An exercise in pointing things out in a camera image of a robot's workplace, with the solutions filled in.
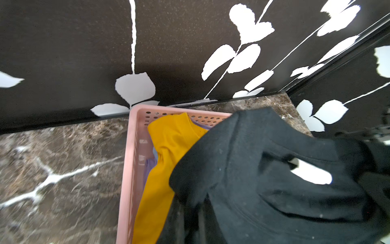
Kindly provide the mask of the black t-shirt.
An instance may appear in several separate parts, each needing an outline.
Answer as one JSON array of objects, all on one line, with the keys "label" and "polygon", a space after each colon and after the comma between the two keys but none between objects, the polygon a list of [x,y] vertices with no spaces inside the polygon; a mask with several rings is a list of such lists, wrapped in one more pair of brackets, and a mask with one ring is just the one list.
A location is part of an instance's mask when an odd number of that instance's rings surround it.
[{"label": "black t-shirt", "polygon": [[374,244],[390,232],[390,148],[239,111],[175,166],[159,244]]}]

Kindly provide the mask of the yellow t-shirt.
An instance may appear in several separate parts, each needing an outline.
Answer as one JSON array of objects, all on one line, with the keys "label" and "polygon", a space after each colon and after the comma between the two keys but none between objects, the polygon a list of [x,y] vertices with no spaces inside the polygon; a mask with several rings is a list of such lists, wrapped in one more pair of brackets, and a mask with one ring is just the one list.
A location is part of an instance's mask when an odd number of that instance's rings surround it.
[{"label": "yellow t-shirt", "polygon": [[137,211],[134,244],[157,242],[174,198],[169,186],[171,173],[207,130],[195,125],[187,113],[182,113],[157,119],[148,126],[148,132],[158,161],[148,175]]}]

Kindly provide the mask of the pink plastic basket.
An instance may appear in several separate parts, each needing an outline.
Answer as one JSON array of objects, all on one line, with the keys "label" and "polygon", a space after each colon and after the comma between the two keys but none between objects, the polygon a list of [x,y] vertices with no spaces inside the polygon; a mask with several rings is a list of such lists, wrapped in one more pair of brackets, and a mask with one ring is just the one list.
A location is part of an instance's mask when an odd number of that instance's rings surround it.
[{"label": "pink plastic basket", "polygon": [[116,236],[118,244],[132,243],[136,213],[144,191],[145,162],[153,156],[148,125],[163,116],[182,113],[187,113],[192,120],[210,127],[230,116],[229,113],[223,112],[145,104],[131,109],[119,204]]}]

